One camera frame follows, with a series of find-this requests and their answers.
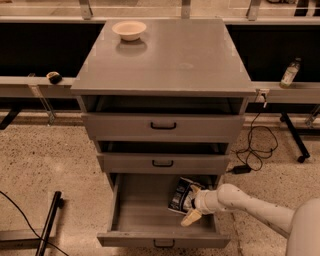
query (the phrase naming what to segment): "white bowl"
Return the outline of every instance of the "white bowl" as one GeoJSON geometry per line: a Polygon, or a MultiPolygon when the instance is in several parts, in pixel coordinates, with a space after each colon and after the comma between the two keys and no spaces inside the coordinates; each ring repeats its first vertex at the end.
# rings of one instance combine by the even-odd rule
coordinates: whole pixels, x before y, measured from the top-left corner
{"type": "Polygon", "coordinates": [[[146,24],[139,21],[121,21],[113,25],[112,31],[125,41],[134,41],[140,38],[146,28],[146,24]]]}

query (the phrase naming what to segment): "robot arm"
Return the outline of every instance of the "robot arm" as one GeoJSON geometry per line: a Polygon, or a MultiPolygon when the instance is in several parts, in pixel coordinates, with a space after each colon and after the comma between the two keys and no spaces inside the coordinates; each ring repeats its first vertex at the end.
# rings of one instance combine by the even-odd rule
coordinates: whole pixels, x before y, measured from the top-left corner
{"type": "Polygon", "coordinates": [[[294,211],[251,197],[231,184],[223,184],[214,191],[194,192],[193,209],[182,220],[182,226],[191,225],[205,214],[242,210],[288,239],[287,256],[320,255],[319,198],[307,201],[294,211]]]}
{"type": "MultiPolygon", "coordinates": [[[[231,184],[223,184],[213,191],[199,190],[194,206],[200,217],[203,214],[221,211],[245,211],[286,238],[289,237],[292,228],[293,210],[251,197],[231,184]]],[[[192,218],[195,213],[190,214],[182,221],[183,226],[194,222],[192,218]]]]}

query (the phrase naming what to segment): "speckled floor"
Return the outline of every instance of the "speckled floor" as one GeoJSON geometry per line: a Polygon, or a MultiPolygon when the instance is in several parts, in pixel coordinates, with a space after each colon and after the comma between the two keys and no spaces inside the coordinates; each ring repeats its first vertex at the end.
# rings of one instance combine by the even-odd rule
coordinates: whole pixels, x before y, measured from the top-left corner
{"type": "MultiPolygon", "coordinates": [[[[0,120],[5,115],[0,113],[0,120]]],[[[247,145],[247,122],[233,150],[247,145]]],[[[312,197],[320,197],[320,141],[305,138],[311,157],[300,164],[291,134],[277,118],[261,116],[257,124],[267,125],[276,135],[279,148],[263,161],[261,171],[224,175],[221,182],[239,186],[252,196],[296,208],[312,197]]],[[[53,242],[69,255],[285,255],[286,240],[243,212],[219,213],[220,232],[230,235],[225,249],[102,248],[96,239],[106,231],[112,191],[95,157],[78,114],[60,115],[46,126],[44,114],[21,113],[13,124],[0,131],[0,190],[25,212],[34,228],[41,228],[53,193],[62,191],[65,206],[56,218],[53,242]]],[[[266,131],[257,131],[254,146],[269,148],[266,131]]],[[[229,168],[239,164],[234,154],[229,168]]],[[[0,197],[0,230],[27,229],[20,213],[0,197]]],[[[35,255],[35,250],[2,250],[0,255],[35,255]]],[[[46,255],[62,255],[47,249],[46,255]]]]}

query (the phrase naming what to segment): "cable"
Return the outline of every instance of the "cable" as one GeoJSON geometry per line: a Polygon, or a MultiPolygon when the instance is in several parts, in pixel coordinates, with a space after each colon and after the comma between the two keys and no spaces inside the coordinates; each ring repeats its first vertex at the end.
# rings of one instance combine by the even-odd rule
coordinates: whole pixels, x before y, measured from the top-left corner
{"type": "Polygon", "coordinates": [[[250,168],[254,171],[259,171],[261,170],[262,166],[263,166],[263,159],[268,159],[270,157],[272,157],[273,155],[273,151],[275,151],[277,148],[278,148],[278,140],[276,138],[276,136],[273,134],[273,132],[271,131],[271,129],[269,127],[266,127],[266,126],[253,126],[253,123],[256,121],[256,119],[260,116],[261,112],[257,114],[257,116],[253,119],[253,121],[251,122],[250,124],[250,131],[248,133],[248,147],[246,149],[242,149],[242,150],[237,150],[237,151],[233,151],[237,158],[245,165],[249,165],[248,161],[249,161],[249,157],[250,156],[254,156],[256,159],[259,160],[259,167],[254,169],[250,166],[250,168]],[[267,130],[271,135],[272,137],[274,138],[275,142],[276,142],[276,145],[275,147],[271,148],[270,150],[258,150],[258,149],[254,149],[252,147],[252,139],[253,139],[253,131],[254,130],[257,130],[257,129],[265,129],[267,130]],[[247,156],[245,157],[245,159],[241,159],[240,155],[241,154],[247,154],[247,156]]]}
{"type": "MultiPolygon", "coordinates": [[[[0,191],[0,194],[3,195],[6,199],[8,199],[10,201],[10,203],[12,203],[18,210],[19,212],[22,214],[23,218],[25,219],[25,221],[27,222],[29,228],[32,230],[32,232],[35,234],[36,237],[38,237],[40,240],[44,241],[44,239],[42,239],[37,232],[33,229],[33,227],[31,226],[27,216],[23,213],[23,211],[20,209],[20,207],[9,197],[7,196],[5,193],[3,193],[2,191],[0,191]]],[[[47,241],[47,244],[53,246],[54,248],[56,248],[58,251],[60,251],[61,253],[63,253],[66,256],[69,256],[67,253],[65,253],[64,251],[62,251],[59,247],[57,247],[56,245],[50,243],[49,241],[47,241]]]]}

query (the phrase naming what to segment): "small bottle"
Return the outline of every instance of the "small bottle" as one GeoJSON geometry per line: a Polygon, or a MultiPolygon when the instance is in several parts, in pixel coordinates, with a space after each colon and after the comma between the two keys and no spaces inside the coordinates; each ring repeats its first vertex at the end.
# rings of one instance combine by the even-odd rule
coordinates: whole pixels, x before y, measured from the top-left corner
{"type": "Polygon", "coordinates": [[[300,58],[295,58],[295,60],[289,64],[286,72],[284,72],[284,75],[281,79],[280,87],[289,88],[293,79],[295,78],[296,74],[298,73],[298,71],[300,69],[300,64],[301,64],[300,58]]]}

